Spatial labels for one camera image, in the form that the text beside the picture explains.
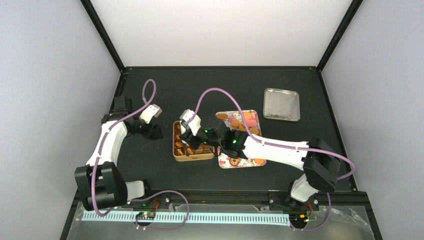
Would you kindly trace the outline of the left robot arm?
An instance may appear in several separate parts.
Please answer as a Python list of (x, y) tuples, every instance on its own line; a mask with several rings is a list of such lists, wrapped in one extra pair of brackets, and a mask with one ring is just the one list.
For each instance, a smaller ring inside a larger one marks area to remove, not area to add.
[(117, 161), (125, 138), (140, 134), (154, 141), (163, 137), (160, 126), (152, 122), (161, 112), (158, 105), (151, 103), (133, 111), (129, 97), (114, 98), (112, 109), (101, 120), (101, 135), (92, 156), (74, 172), (85, 210), (96, 211), (103, 217), (102, 209), (123, 206), (145, 195), (145, 181), (126, 182)]

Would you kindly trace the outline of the gold cookie tin with tray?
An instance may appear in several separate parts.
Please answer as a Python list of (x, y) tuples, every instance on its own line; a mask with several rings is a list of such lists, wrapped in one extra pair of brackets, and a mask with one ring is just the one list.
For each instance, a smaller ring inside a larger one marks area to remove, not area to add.
[(181, 140), (181, 125), (179, 121), (173, 123), (172, 155), (177, 162), (201, 161), (214, 158), (213, 151), (208, 145), (201, 143), (198, 148), (192, 148)]

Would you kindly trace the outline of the silver tin lid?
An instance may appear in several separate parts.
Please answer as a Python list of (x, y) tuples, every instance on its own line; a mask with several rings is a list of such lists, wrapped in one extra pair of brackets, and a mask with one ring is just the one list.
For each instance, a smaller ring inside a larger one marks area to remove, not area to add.
[(301, 119), (299, 94), (291, 90), (266, 88), (262, 114), (266, 119), (298, 122)]

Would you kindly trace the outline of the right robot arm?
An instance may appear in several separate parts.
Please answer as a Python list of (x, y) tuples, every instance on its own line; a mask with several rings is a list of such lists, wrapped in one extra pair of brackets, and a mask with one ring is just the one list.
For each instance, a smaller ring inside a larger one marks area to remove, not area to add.
[(231, 159), (264, 159), (294, 167), (303, 174), (290, 185), (285, 204), (299, 209), (318, 193), (332, 193), (336, 189), (340, 160), (328, 151), (319, 138), (312, 142), (287, 142), (264, 138), (246, 131), (230, 129), (222, 120), (211, 125), (180, 121), (183, 142), (192, 148), (201, 144), (211, 146), (217, 155)]

